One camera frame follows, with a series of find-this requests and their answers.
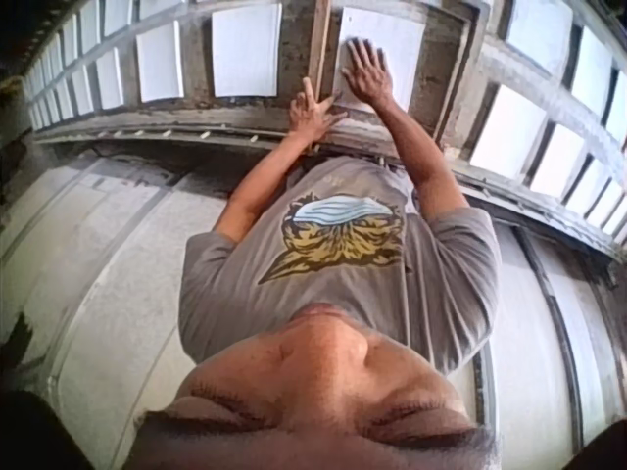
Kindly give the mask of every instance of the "hand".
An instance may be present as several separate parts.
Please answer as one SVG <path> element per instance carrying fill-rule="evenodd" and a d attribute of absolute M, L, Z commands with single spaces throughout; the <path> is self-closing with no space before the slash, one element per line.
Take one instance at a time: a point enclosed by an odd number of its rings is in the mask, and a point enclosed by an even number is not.
<path fill-rule="evenodd" d="M 296 95 L 290 104 L 290 133 L 307 140 L 308 144 L 324 137 L 324 134 L 337 122 L 348 114 L 332 115 L 328 111 L 335 102 L 337 95 L 329 96 L 326 100 L 315 101 L 312 81 L 303 78 L 305 92 Z"/>
<path fill-rule="evenodd" d="M 342 69 L 351 91 L 375 110 L 394 102 L 392 75 L 382 49 L 376 50 L 370 41 L 352 39 L 347 42 L 353 70 Z"/>

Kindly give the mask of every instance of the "wooden stick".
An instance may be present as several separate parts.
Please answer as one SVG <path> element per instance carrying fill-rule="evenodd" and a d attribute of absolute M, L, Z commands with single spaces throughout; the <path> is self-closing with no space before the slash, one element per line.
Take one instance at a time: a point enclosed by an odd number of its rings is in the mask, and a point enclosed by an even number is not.
<path fill-rule="evenodd" d="M 312 80 L 313 94 L 320 100 L 322 86 L 322 71 L 324 69 L 324 54 L 326 52 L 326 37 L 329 31 L 331 18 L 331 1 L 316 0 L 313 16 L 312 47 L 310 49 L 310 67 L 308 76 Z"/>

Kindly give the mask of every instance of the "white tile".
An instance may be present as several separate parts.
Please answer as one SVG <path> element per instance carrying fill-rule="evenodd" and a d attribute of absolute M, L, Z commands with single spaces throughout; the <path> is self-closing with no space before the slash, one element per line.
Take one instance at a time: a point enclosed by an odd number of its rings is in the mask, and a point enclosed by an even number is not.
<path fill-rule="evenodd" d="M 623 222 L 625 217 L 627 216 L 627 197 L 623 198 L 621 203 L 616 208 L 607 221 L 607 223 L 603 226 L 603 232 L 607 235 L 613 235 L 616 230 L 620 227 L 620 224 Z"/>
<path fill-rule="evenodd" d="M 333 90 L 342 92 L 339 103 L 349 108 L 372 112 L 370 106 L 355 97 L 341 73 L 343 67 L 351 66 L 347 40 L 361 37 L 370 40 L 374 47 L 385 51 L 394 81 L 394 98 L 404 110 L 407 110 L 410 106 L 423 32 L 424 24 L 367 10 L 344 8 L 339 37 L 340 49 L 333 78 Z"/>
<path fill-rule="evenodd" d="M 516 1 L 506 42 L 555 74 L 568 54 L 571 23 L 561 0 Z"/>
<path fill-rule="evenodd" d="M 280 26 L 281 4 L 213 14 L 216 96 L 276 96 Z"/>
<path fill-rule="evenodd" d="M 183 97 L 178 22 L 137 35 L 141 101 Z"/>
<path fill-rule="evenodd" d="M 72 110 L 72 101 L 70 100 L 70 90 L 65 79 L 61 80 L 57 87 L 57 96 L 59 96 L 59 106 L 61 107 L 61 118 L 69 119 L 74 117 Z"/>
<path fill-rule="evenodd" d="M 612 210 L 620 201 L 623 196 L 623 188 L 616 181 L 610 181 L 603 195 L 599 201 L 595 204 L 594 208 L 588 215 L 588 223 L 595 227 L 601 227 L 601 225 L 607 220 Z"/>
<path fill-rule="evenodd" d="M 82 53 L 96 47 L 100 43 L 100 1 L 89 0 L 80 9 L 80 47 Z"/>
<path fill-rule="evenodd" d="M 488 115 L 470 164 L 506 178 L 520 173 L 547 113 L 502 86 Z"/>
<path fill-rule="evenodd" d="M 568 199 L 566 208 L 579 215 L 585 214 L 592 207 L 608 179 L 603 164 L 593 159 Z"/>
<path fill-rule="evenodd" d="M 76 15 L 72 15 L 63 25 L 63 52 L 66 67 L 78 57 L 78 24 Z"/>
<path fill-rule="evenodd" d="M 50 116 L 48 115 L 45 100 L 40 98 L 37 106 L 39 107 L 39 116 L 41 117 L 41 127 L 48 127 L 50 125 Z"/>
<path fill-rule="evenodd" d="M 625 141 L 627 134 L 627 75 L 624 71 L 618 73 L 614 99 L 611 102 L 609 117 L 605 128 L 619 144 Z"/>
<path fill-rule="evenodd" d="M 151 15 L 185 3 L 185 0 L 140 0 L 139 19 L 144 20 Z"/>
<path fill-rule="evenodd" d="M 46 93 L 46 103 L 48 103 L 48 110 L 50 111 L 50 119 L 53 124 L 59 122 L 59 110 L 57 109 L 57 101 L 55 100 L 55 92 L 49 90 Z"/>
<path fill-rule="evenodd" d="M 611 61 L 611 53 L 584 27 L 572 82 L 572 95 L 599 116 L 603 114 L 605 105 Z"/>
<path fill-rule="evenodd" d="M 91 99 L 91 90 L 89 88 L 89 77 L 87 76 L 87 68 L 82 66 L 72 74 L 72 84 L 74 85 L 74 96 L 76 105 L 80 115 L 86 115 L 94 111 L 94 104 Z"/>
<path fill-rule="evenodd" d="M 109 110 L 110 108 L 123 105 L 124 98 L 121 91 L 118 48 L 114 47 L 112 50 L 103 54 L 103 56 L 96 61 L 96 70 L 98 71 L 98 85 L 103 110 Z"/>
<path fill-rule="evenodd" d="M 47 46 L 41 54 L 41 62 L 43 64 L 43 78 L 46 85 L 52 81 L 52 64 L 50 62 L 50 46 Z"/>
<path fill-rule="evenodd" d="M 52 65 L 52 76 L 57 77 L 63 71 L 63 58 L 61 57 L 61 37 L 55 33 L 50 42 L 50 63 Z"/>
<path fill-rule="evenodd" d="M 556 125 L 530 189 L 560 198 L 584 146 L 584 139 L 563 125 Z"/>

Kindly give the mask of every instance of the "person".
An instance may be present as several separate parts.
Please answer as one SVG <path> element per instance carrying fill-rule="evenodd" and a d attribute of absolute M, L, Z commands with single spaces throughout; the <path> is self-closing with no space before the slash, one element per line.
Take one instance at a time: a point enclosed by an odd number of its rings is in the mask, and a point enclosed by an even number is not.
<path fill-rule="evenodd" d="M 186 248 L 179 330 L 198 366 L 149 412 L 126 468 L 490 468 L 494 434 L 445 375 L 491 332 L 499 248 L 428 134 L 396 103 L 381 50 L 349 43 L 352 92 L 389 129 L 401 174 L 334 158 L 268 208 L 345 115 L 310 81 L 285 139 Z"/>

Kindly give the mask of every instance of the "t-shirt sleeve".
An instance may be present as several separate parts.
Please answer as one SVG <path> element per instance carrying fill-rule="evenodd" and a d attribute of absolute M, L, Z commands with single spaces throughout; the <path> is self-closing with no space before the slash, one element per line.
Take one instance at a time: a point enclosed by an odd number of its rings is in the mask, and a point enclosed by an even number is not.
<path fill-rule="evenodd" d="M 183 350 L 196 362 L 205 359 L 207 332 L 203 331 L 208 311 L 198 308 L 203 296 L 211 290 L 235 243 L 216 232 L 194 235 L 185 247 L 181 280 L 178 331 Z"/>
<path fill-rule="evenodd" d="M 433 258 L 423 269 L 438 285 L 426 292 L 429 335 L 436 367 L 446 374 L 467 362 L 492 332 L 501 252 L 483 210 L 457 209 L 429 227 Z"/>

